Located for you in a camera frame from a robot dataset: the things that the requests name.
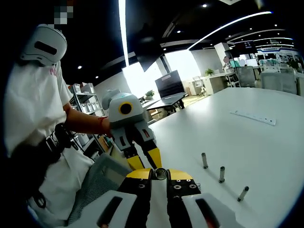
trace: hand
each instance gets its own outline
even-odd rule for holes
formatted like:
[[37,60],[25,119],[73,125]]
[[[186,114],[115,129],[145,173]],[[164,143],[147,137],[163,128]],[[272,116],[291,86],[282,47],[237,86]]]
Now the hand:
[[112,134],[111,134],[111,127],[110,127],[110,121],[109,121],[109,117],[104,118],[101,122],[101,126],[103,129],[103,133],[106,134],[108,137],[112,138]]

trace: yellow robot finger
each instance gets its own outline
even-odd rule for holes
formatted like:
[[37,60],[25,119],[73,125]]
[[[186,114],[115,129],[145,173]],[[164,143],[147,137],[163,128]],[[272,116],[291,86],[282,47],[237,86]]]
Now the yellow robot finger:
[[136,178],[136,179],[149,179],[151,168],[134,170],[130,172],[126,177],[128,178]]
[[161,159],[161,153],[160,150],[156,147],[152,150],[149,150],[146,153],[147,159],[151,166],[156,169],[156,168],[161,168],[162,167],[162,159]]
[[170,180],[192,180],[193,178],[186,172],[180,170],[168,169]]
[[138,155],[127,158],[127,161],[129,163],[131,169],[133,169],[133,170],[144,169],[142,160]]

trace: vr headset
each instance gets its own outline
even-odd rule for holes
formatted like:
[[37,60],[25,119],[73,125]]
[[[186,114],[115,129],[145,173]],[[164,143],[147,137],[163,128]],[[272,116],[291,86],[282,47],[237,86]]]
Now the vr headset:
[[46,24],[38,25],[21,53],[21,60],[37,60],[43,66],[53,66],[67,51],[64,35]]

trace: white ruler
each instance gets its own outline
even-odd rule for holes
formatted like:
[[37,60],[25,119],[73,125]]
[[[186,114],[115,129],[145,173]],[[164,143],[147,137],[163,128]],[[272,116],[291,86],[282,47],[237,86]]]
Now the white ruler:
[[271,126],[275,126],[275,124],[276,124],[276,119],[274,119],[274,118],[261,117],[261,116],[255,115],[255,114],[245,113],[245,112],[242,112],[239,110],[231,111],[230,113],[234,114],[234,115],[240,115],[243,117],[247,117],[252,120],[257,120],[259,122],[263,122],[263,123],[269,124]]

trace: black circular eye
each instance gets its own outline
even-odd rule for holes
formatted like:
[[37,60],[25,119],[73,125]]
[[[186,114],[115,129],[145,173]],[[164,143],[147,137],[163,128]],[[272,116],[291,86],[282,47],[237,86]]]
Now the black circular eye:
[[130,104],[123,104],[121,107],[120,107],[120,112],[122,114],[129,114],[132,110],[132,106]]

